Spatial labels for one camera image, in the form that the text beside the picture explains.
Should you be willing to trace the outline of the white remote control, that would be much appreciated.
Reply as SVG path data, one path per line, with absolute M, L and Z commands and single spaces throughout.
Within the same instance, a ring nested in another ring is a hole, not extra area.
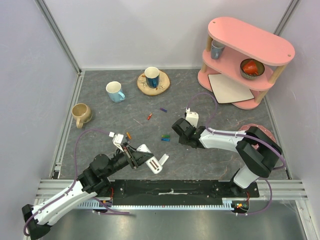
M 140 145 L 137 150 L 139 152 L 151 153 L 150 149 L 145 144 Z M 155 156 L 148 159 L 145 163 L 155 175 L 160 173 L 163 169 Z

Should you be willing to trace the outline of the white battery cover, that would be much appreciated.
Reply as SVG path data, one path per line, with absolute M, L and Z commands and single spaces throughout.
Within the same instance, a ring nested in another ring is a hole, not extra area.
M 169 155 L 167 153 L 165 153 L 159 160 L 159 164 L 161 166 L 163 166 L 165 164 L 165 162 L 169 159 Z

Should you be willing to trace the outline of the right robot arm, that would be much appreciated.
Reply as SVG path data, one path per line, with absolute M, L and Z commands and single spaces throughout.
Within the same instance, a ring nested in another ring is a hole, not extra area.
M 180 118 L 172 129 L 182 145 L 195 149 L 222 149 L 240 155 L 245 166 L 236 172 L 229 184 L 229 191 L 235 197 L 242 196 L 258 178 L 267 179 L 278 160 L 285 164 L 282 149 L 256 126 L 238 132 L 220 131 L 205 126 L 196 128 Z

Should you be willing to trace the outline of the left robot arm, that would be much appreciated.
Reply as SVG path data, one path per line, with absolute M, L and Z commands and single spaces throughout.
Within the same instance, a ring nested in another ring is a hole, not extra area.
M 82 202 L 96 196 L 106 196 L 110 191 L 111 175 L 126 166 L 137 169 L 144 163 L 154 174 L 162 170 L 161 164 L 145 144 L 138 148 L 127 143 L 121 144 L 112 158 L 98 154 L 89 167 L 61 192 L 41 204 L 22 207 L 25 221 L 23 234 L 32 240 L 42 238 L 58 220 Z

